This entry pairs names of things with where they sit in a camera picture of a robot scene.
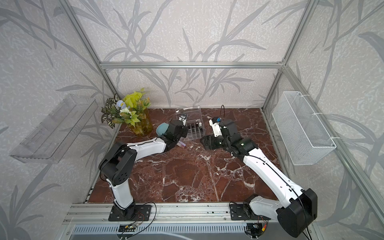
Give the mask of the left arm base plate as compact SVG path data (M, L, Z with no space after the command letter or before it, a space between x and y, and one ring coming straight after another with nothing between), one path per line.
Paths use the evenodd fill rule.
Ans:
M139 221L147 222L150 218L151 205L130 205L127 209L122 210L116 205L111 209L108 221L109 222L122 222L122 221Z

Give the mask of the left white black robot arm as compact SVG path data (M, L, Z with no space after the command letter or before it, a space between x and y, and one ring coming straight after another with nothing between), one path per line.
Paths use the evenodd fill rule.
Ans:
M105 176L114 195L113 214L117 214L120 220L132 220L138 211L129 187L135 162L170 151L187 136L188 128L185 120L174 119L160 124L156 133L157 136L148 141L114 144L99 165L100 173Z

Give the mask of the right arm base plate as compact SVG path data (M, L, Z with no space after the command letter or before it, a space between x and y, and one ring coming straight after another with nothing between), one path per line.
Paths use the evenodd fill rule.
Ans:
M257 194L252 194L249 198L247 198L241 204L230 202L229 208L231 213L231 220L233 221L241 221L241 220L270 220L270 218L262 215L256 215L251 207L250 202L255 197L258 197Z

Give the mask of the lilac lipstick tube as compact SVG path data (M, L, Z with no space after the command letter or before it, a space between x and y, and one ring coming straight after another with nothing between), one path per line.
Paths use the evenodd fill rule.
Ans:
M179 147L181 147L181 148L185 148L185 147L186 147L186 144L183 143L183 142L181 142L181 141L179 141L179 142L177 143L177 146L179 146Z

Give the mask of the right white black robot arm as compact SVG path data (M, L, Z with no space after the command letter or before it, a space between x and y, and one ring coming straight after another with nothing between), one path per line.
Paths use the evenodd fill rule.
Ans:
M246 211L256 216L276 220L294 238L308 230L318 216L318 196L312 189L304 190L280 171L250 138L238 132L232 120L210 119L213 134L204 136L201 143L206 150L223 149L240 159L253 170L278 198L276 201L261 196L251 198Z

